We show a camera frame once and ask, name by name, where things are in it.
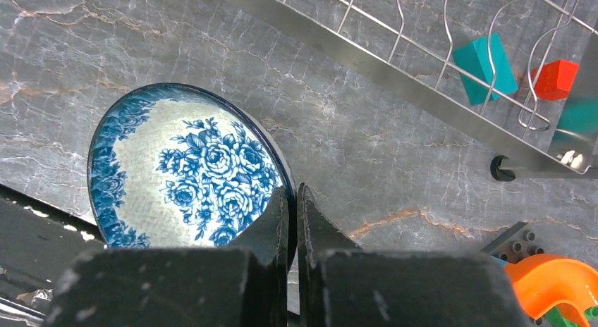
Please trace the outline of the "blue white patterned bowl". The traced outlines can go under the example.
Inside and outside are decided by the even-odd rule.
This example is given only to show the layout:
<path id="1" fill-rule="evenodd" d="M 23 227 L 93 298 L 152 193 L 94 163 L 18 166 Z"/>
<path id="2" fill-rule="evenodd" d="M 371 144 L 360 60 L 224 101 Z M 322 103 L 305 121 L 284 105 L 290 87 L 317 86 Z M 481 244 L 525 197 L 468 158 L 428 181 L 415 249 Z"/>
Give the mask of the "blue white patterned bowl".
<path id="1" fill-rule="evenodd" d="M 296 188 L 270 134 L 209 90 L 161 82 L 118 99 L 90 143 L 87 186 L 109 247 L 223 247 Z"/>

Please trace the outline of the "steel dish rack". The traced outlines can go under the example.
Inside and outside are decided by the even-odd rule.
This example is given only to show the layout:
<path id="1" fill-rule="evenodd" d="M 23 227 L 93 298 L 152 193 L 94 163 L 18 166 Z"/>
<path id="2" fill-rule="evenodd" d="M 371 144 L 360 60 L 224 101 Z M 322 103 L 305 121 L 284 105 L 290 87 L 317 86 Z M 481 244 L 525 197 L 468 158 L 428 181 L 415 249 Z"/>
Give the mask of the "steel dish rack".
<path id="1" fill-rule="evenodd" d="M 488 146 L 494 179 L 597 177 L 597 0 L 225 0 Z M 518 90 L 452 52 L 498 33 Z M 535 92 L 544 64 L 579 64 L 566 99 Z"/>

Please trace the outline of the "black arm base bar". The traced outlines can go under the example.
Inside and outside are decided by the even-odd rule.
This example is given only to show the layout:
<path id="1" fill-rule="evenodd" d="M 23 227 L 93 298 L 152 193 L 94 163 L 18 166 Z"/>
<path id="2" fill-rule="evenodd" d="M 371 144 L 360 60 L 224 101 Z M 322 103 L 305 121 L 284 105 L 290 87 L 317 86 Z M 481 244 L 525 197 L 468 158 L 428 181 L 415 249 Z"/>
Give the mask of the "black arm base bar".
<path id="1" fill-rule="evenodd" d="M 1 325 L 40 326 L 62 272 L 104 247 L 94 225 L 1 186 Z"/>

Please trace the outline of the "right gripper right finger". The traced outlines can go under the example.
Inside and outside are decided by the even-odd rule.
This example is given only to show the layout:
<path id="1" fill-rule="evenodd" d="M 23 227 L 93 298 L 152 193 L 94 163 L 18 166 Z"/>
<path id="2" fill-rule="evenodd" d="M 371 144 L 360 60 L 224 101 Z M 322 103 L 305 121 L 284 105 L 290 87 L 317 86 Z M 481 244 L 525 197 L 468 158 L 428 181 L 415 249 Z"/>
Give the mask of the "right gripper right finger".
<path id="1" fill-rule="evenodd" d="M 498 261 L 480 252 L 367 251 L 297 194 L 302 326 L 528 326 Z"/>

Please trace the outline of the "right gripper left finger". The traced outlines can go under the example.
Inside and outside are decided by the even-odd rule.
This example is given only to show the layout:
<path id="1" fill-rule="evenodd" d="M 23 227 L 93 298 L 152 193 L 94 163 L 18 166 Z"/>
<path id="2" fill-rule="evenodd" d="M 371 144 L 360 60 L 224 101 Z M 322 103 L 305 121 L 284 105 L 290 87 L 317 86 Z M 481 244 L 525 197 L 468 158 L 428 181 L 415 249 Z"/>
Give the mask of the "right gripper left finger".
<path id="1" fill-rule="evenodd" d="M 285 326 L 289 208 L 224 247 L 112 248 L 80 256 L 54 288 L 45 326 Z"/>

